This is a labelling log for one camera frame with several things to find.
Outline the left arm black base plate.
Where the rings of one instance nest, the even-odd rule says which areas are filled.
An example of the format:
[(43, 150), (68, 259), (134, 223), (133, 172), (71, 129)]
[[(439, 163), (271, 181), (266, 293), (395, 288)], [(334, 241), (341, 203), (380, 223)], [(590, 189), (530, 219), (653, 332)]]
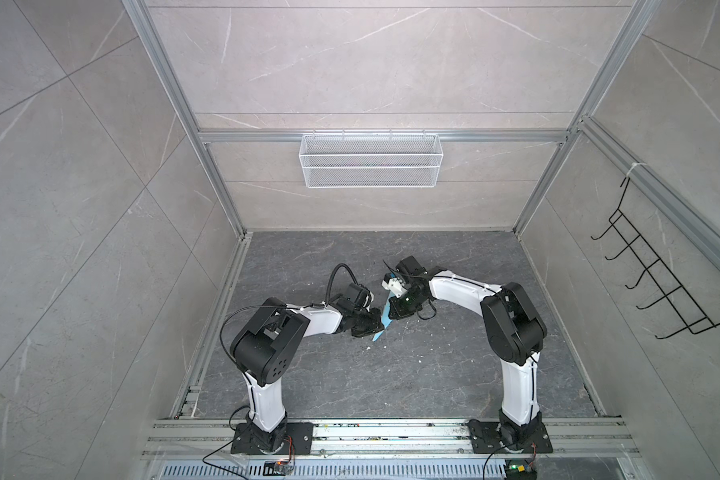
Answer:
[(232, 454), (308, 455), (311, 452), (315, 425), (310, 422), (286, 421), (272, 432), (250, 423), (236, 432), (230, 447)]

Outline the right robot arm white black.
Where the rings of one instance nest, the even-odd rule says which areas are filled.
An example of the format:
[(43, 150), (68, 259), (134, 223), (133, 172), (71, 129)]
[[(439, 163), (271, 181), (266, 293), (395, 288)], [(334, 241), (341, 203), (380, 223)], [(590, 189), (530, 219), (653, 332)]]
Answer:
[(540, 428), (537, 370), (547, 327), (520, 284), (492, 285), (443, 270), (433, 275), (389, 272), (382, 286), (391, 293), (392, 319), (410, 317), (436, 300), (480, 315), (489, 346), (501, 360), (503, 400), (498, 431), (504, 444), (518, 445)]

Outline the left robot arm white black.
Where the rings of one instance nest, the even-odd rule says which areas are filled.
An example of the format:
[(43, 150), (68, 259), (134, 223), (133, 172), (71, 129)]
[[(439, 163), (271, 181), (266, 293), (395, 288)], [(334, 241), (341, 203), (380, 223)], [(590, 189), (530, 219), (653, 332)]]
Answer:
[(281, 378), (292, 364), (303, 339), (348, 331), (354, 337), (382, 331), (382, 310), (334, 303), (307, 306), (269, 298), (226, 348), (248, 386), (249, 418), (261, 432), (270, 434), (286, 421)]

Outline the light blue paper sheet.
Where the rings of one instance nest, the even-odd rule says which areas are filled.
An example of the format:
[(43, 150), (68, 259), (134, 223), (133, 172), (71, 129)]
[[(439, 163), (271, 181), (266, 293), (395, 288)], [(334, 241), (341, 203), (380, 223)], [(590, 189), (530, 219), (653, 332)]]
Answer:
[(391, 307), (391, 305), (389, 303), (390, 300), (391, 300), (391, 298), (388, 297), (387, 301), (384, 304), (384, 307), (383, 307), (382, 313), (381, 313), (381, 323), (382, 323), (383, 327), (382, 327), (381, 331), (374, 334), (373, 339), (372, 339), (373, 342), (376, 342), (381, 337), (381, 335), (386, 331), (387, 327), (392, 322), (392, 319), (390, 318), (390, 307)]

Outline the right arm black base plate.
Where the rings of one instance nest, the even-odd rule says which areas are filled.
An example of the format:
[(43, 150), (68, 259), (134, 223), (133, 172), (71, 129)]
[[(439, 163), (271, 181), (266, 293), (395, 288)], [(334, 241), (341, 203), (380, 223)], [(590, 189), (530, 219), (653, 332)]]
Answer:
[(523, 454), (549, 454), (554, 449), (546, 426), (539, 417), (529, 424), (517, 426), (512, 421), (480, 421), (466, 423), (473, 452), (488, 454), (503, 448)]

